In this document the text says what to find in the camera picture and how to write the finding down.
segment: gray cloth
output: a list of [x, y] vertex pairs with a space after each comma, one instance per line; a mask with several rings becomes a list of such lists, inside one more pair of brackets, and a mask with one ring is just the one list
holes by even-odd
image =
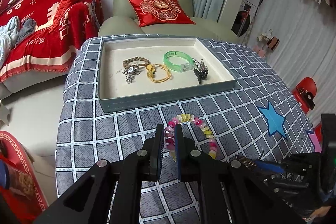
[[[117, 39], [132, 37], [166, 36], [114, 35], [107, 39], [117, 42]], [[212, 39], [202, 41], [238, 78], [232, 90], [199, 97], [190, 95], [191, 98], [185, 100], [172, 99], [173, 102], [112, 113], [104, 113], [98, 100], [98, 67], [104, 39], [91, 38], [82, 45], [63, 94], [56, 149], [59, 195], [98, 160], [122, 160], [141, 149], [143, 141], [154, 136], [158, 123], [166, 125], [181, 112], [206, 121], [216, 135], [217, 160], [229, 161], [236, 155], [257, 159], [264, 151], [263, 159], [278, 161], [290, 153], [314, 151], [305, 131], [313, 131], [312, 124], [286, 84], [264, 59], [242, 45]], [[268, 101], [286, 118], [283, 126], [287, 140], [279, 133], [268, 134], [266, 120], [257, 109], [257, 106], [267, 107]], [[184, 123], [182, 129], [198, 149], [209, 152], [206, 138], [197, 126]], [[140, 224], [199, 224], [197, 184], [178, 181], [176, 163], [166, 147], [159, 182], [143, 182], [141, 192]]]
[[0, 27], [0, 68], [14, 47], [20, 29], [19, 17], [12, 17], [5, 26]]
[[24, 22], [22, 22], [22, 28], [19, 31], [19, 37], [17, 39], [15, 47], [17, 47], [22, 40], [24, 40], [35, 31], [35, 26], [36, 21], [32, 18], [27, 18], [26, 20], [24, 20]]

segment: table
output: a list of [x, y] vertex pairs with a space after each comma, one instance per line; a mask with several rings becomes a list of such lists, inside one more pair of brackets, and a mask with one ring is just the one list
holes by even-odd
[[[113, 36], [147, 37], [148, 35]], [[158, 105], [106, 114], [97, 95], [97, 71], [102, 38], [86, 41], [75, 59], [64, 88], [64, 106], [58, 128], [56, 180], [58, 195], [64, 193], [99, 159], [117, 161], [142, 147], [154, 136], [158, 123], [167, 124], [181, 112], [206, 120], [220, 150], [217, 159], [228, 161], [237, 155], [278, 161], [289, 153], [313, 152], [306, 131], [313, 126], [281, 78], [251, 49], [203, 39], [207, 47], [232, 70], [238, 79], [233, 90]], [[261, 108], [268, 101], [285, 117], [285, 139], [279, 133], [269, 137]], [[204, 134], [192, 123], [182, 125], [197, 148], [208, 152]], [[159, 182], [143, 182], [140, 223], [199, 223], [196, 182], [177, 180], [176, 164], [167, 150]]]

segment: tray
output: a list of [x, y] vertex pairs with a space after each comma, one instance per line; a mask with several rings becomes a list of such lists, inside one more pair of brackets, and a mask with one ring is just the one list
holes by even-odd
[[[122, 74], [123, 60], [138, 56], [145, 57], [152, 64], [163, 64], [163, 56], [168, 51], [185, 52], [198, 61], [203, 59], [209, 69], [207, 79], [199, 85], [193, 70], [182, 73], [171, 71], [170, 80], [154, 83], [147, 78], [147, 70], [142, 67], [132, 83], [126, 83]], [[169, 60], [175, 64], [186, 62], [178, 57]], [[155, 79], [165, 76], [166, 72], [157, 68]], [[230, 90], [235, 83], [236, 78], [230, 69], [198, 38], [105, 38], [101, 49], [98, 96], [105, 113]]]

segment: green leather armchair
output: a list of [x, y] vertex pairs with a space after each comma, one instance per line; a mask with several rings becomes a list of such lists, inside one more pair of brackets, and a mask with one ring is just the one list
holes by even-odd
[[128, 0], [113, 0], [113, 16], [99, 30], [99, 36], [118, 34], [169, 34], [237, 42], [231, 27], [209, 19], [194, 17], [192, 0], [178, 0], [184, 12], [196, 24], [154, 24], [140, 28], [137, 14]]

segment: green bangle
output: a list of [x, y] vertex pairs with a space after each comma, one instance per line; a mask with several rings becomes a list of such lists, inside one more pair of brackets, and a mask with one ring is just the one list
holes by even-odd
[[[171, 56], [181, 57], [187, 60], [188, 63], [182, 64], [182, 65], [173, 64], [168, 61], [168, 58]], [[185, 54], [184, 52], [177, 52], [177, 51], [166, 52], [163, 57], [163, 62], [168, 67], [168, 69], [171, 69], [177, 72], [184, 72], [187, 70], [191, 70], [194, 67], [193, 59], [188, 54]]]

